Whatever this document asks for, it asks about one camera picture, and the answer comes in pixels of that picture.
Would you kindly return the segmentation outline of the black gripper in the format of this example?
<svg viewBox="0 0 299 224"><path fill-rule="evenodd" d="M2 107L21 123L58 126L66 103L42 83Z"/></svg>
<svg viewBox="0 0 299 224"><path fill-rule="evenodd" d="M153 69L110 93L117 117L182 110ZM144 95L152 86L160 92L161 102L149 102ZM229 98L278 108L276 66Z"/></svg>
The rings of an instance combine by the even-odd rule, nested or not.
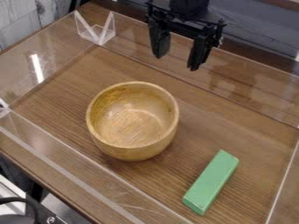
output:
<svg viewBox="0 0 299 224"><path fill-rule="evenodd" d="M169 32L193 39L186 62L186 67L192 71L196 71L205 62L210 48L220 46L222 28L226 25L224 18L209 10L209 1L146 0L145 2L153 56L160 59L168 53Z"/></svg>

